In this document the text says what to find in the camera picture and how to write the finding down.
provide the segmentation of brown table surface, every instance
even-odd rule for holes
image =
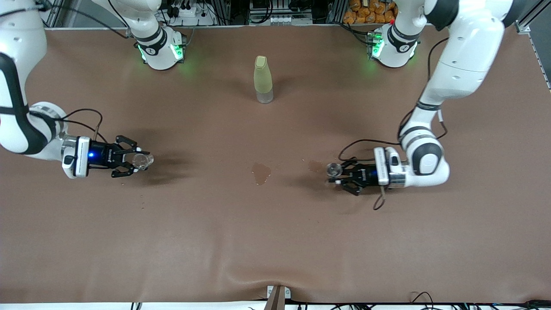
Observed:
[[[528,36],[509,29],[480,90],[445,103],[446,184],[395,190],[380,211],[375,191],[323,184],[344,145],[395,138],[446,34],[427,28],[391,70],[339,27],[201,29],[185,64],[159,72],[108,31],[47,32],[29,102],[99,109],[106,137],[155,163],[69,180],[59,162],[0,150],[0,302],[253,300],[272,284],[310,302],[550,299],[551,97]]]

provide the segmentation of liquid puddle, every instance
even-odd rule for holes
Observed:
[[[272,170],[263,164],[255,163],[252,165],[252,173],[255,175],[256,185],[262,185],[266,183],[268,177],[272,175]]]
[[[308,170],[318,173],[323,170],[323,164],[317,161],[310,161],[308,163]]]

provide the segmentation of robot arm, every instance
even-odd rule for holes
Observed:
[[[423,13],[425,0],[395,0],[398,15],[393,24],[385,24],[375,30],[381,33],[382,44],[371,58],[381,64],[397,68],[405,65],[413,57],[417,40],[426,25]]]
[[[142,59],[155,70],[166,70],[183,61],[186,38],[174,29],[161,27],[155,12],[161,0],[92,0],[130,28]]]
[[[426,0],[424,14],[437,29],[449,28],[450,39],[440,57],[433,76],[426,85],[417,104],[399,130],[399,143],[406,153],[401,161],[392,147],[375,148],[375,164],[347,162],[343,175],[365,175],[376,178],[356,178],[353,189],[366,186],[434,186],[444,183],[450,167],[444,157],[444,148],[431,130],[431,123],[447,99],[463,98],[474,93],[484,81],[503,38],[504,20],[514,20],[520,13],[514,2],[522,0]],[[340,175],[328,170],[330,181]]]
[[[150,156],[136,142],[123,136],[117,137],[116,143],[70,136],[62,121],[66,114],[59,106],[48,102],[28,106],[25,82],[46,54],[46,35],[37,11],[42,8],[45,6],[34,0],[5,1],[0,7],[4,14],[0,17],[0,145],[28,157],[61,161],[72,179],[88,176],[91,168],[113,169],[114,178],[147,168],[125,162],[129,153]]]

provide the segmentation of green led light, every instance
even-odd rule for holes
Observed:
[[[178,45],[173,45],[171,44],[170,45],[170,49],[172,50],[172,53],[174,54],[174,57],[176,57],[176,59],[180,60],[182,59],[182,48],[179,47]]]
[[[385,41],[383,39],[380,39],[379,40],[379,43],[377,43],[374,47],[373,47],[373,53],[372,53],[372,56],[373,57],[379,57],[381,56],[381,51],[382,51],[382,48],[385,47]]]
[[[142,54],[143,61],[145,61],[145,55],[143,54],[142,47],[138,45],[138,49],[139,49],[140,54]]]

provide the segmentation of black band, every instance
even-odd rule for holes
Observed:
[[[426,104],[426,103],[417,101],[417,108],[420,108],[421,110],[425,110],[425,111],[438,111],[440,110],[440,105]]]
[[[147,55],[155,56],[159,53],[159,50],[162,49],[163,46],[165,46],[168,35],[166,34],[166,31],[164,29],[161,29],[161,31],[163,32],[163,36],[159,41],[157,41],[157,43],[151,45],[145,45],[141,43],[139,44],[142,48],[142,51],[147,53]]]
[[[29,112],[29,106],[28,105],[24,105],[23,108],[21,109],[21,111],[23,111],[23,113],[28,113]],[[15,115],[15,109],[14,108],[6,108],[5,106],[0,106],[0,114],[9,114],[9,115]]]
[[[51,138],[53,139],[56,137],[56,122],[51,117],[36,111],[31,111],[29,112],[29,114],[43,119],[46,125],[48,125],[48,127],[50,128],[50,132],[52,133]]]
[[[453,23],[458,12],[459,0],[438,0],[426,19],[440,31]]]
[[[0,74],[4,74],[4,77],[6,78],[6,87],[12,101],[11,114],[15,116],[15,121],[27,140],[27,149],[20,154],[38,154],[46,147],[49,141],[42,134],[42,132],[34,128],[34,126],[29,122],[29,119],[27,118],[29,107],[25,105],[25,101],[23,100],[23,93],[21,92],[21,83],[19,83],[17,66],[11,57],[1,52],[0,71]]]
[[[415,136],[413,137],[411,140],[408,141],[408,144],[406,145],[406,147],[404,149],[408,149],[412,144],[413,142],[417,141],[417,140],[421,140],[421,139],[424,139],[424,138],[433,138],[433,139],[436,139],[434,137],[434,135],[427,135],[427,134],[424,134],[424,135],[418,135],[418,136]]]
[[[405,138],[405,136],[409,135],[412,131],[415,131],[415,130],[428,130],[428,131],[430,131],[430,129],[428,129],[427,127],[423,127],[423,126],[411,127],[410,129],[406,130],[406,132],[404,132],[403,135],[400,135],[400,139],[399,139],[398,142],[402,143],[402,140]]]
[[[436,168],[430,172],[430,173],[421,173],[421,160],[424,156],[433,154],[435,155],[438,160],[436,162]],[[413,172],[416,175],[431,175],[436,171],[438,168],[438,165],[440,164],[440,160],[442,159],[442,155],[444,153],[442,152],[442,148],[435,144],[435,143],[425,143],[423,145],[420,145],[418,148],[415,149],[412,155],[412,165],[413,165]]]
[[[396,27],[396,24],[393,24],[392,27],[390,27],[390,28],[392,30],[394,30],[394,32],[396,33],[397,36],[401,37],[404,40],[408,40],[408,41],[417,40],[417,38],[421,34],[421,33],[414,34],[414,35],[403,34],[400,30],[398,30],[398,27]]]
[[[408,52],[413,46],[415,46],[415,43],[417,43],[416,40],[413,40],[411,42],[404,42],[395,37],[394,33],[392,33],[392,27],[388,29],[387,37],[388,42],[390,42],[390,44],[392,44],[396,48],[396,51],[399,53]]]
[[[161,34],[161,30],[162,30],[162,28],[161,28],[161,26],[159,26],[159,27],[157,28],[157,31],[155,31],[155,33],[154,33],[153,35],[151,35],[151,36],[149,36],[149,37],[147,37],[147,38],[139,38],[139,37],[135,36],[134,34],[132,34],[132,35],[134,35],[134,38],[135,38],[137,41],[149,42],[149,41],[155,40],[155,38],[157,38],[157,37]]]

